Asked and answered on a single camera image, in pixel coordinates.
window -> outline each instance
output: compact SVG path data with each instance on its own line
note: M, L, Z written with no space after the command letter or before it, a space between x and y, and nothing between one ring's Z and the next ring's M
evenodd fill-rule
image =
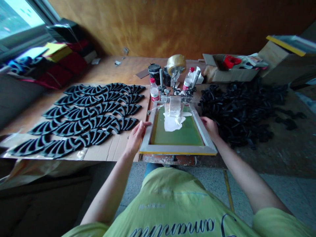
M51 40L45 26L59 19L47 0L0 0L0 61Z

wooden wall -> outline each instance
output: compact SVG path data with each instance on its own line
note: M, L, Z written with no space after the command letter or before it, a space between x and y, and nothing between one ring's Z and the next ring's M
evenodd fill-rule
M202 53L251 54L269 34L301 34L316 19L315 1L49 0L80 24L99 52L187 59Z

window frame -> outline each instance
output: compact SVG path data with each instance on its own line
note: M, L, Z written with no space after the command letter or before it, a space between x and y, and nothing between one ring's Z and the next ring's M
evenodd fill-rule
M52 8L48 0L26 0L28 4L45 22L44 25L34 27L0 40L0 62L4 63L18 56L31 47L43 46L53 38L46 32L47 25L56 24L60 17Z

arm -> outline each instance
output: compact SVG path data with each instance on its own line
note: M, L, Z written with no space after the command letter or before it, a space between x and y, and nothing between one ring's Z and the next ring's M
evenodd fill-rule
M102 222L107 225L112 223L126 188L133 159L138 152L146 126L150 124L150 122L141 121L131 131L123 155L93 199L81 225L92 222Z
M216 123L207 117L201 117L201 120L227 168L248 197L253 213L266 207L275 207L293 215L270 186L221 139Z

aluminum frame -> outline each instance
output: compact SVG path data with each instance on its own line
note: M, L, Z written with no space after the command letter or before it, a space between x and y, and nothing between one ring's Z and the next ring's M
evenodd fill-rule
M160 104L164 104L161 101L155 101L153 104L153 108L157 108ZM161 155L216 155L217 149L213 144L208 132L200 119L198 112L191 104L189 108L191 110L193 120L195 121L198 131L202 137L202 140L205 146L185 146L185 145L151 145L150 138L153 133L154 120L158 109L154 109L149 117L149 121L151 125L147 127L145 136L143 138L140 151L141 154L161 154Z

